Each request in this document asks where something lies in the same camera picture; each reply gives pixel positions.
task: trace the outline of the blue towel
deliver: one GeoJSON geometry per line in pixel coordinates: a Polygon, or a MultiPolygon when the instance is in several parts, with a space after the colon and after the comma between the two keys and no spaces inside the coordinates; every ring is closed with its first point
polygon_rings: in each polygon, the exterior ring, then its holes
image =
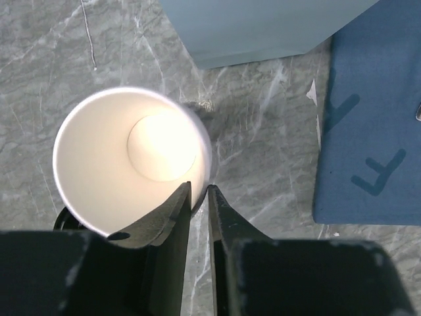
{"type": "Polygon", "coordinates": [[[421,225],[421,0],[380,0],[334,35],[313,217],[421,225]]]}

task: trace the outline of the marble countertop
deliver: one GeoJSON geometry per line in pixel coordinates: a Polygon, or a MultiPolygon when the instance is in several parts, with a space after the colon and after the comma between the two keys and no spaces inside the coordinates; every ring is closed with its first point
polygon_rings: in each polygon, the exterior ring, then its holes
{"type": "MultiPolygon", "coordinates": [[[[0,35],[0,229],[51,229],[63,207],[51,167],[61,122],[98,90],[141,86],[201,117],[212,182],[258,229],[379,242],[421,311],[421,228],[312,220],[328,41],[306,55],[198,70],[156,0],[6,0],[0,35]]],[[[191,222],[182,315],[212,315],[207,225],[205,201],[191,222]]]]}

